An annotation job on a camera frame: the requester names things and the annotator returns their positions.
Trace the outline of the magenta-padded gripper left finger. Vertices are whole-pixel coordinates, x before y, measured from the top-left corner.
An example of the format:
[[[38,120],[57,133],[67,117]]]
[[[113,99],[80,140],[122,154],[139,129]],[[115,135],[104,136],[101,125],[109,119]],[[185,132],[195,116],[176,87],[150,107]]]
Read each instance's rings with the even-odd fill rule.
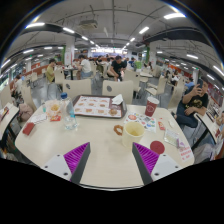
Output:
[[[64,155],[53,156],[42,169],[79,185],[89,154],[90,143],[87,142]]]

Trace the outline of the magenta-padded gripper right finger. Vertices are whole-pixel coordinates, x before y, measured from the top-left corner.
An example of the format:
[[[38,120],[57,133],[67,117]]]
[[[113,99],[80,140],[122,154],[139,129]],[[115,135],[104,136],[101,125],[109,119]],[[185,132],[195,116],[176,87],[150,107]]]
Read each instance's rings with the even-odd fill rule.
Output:
[[[182,167],[167,154],[157,154],[138,143],[133,144],[132,153],[145,185],[182,169]]]

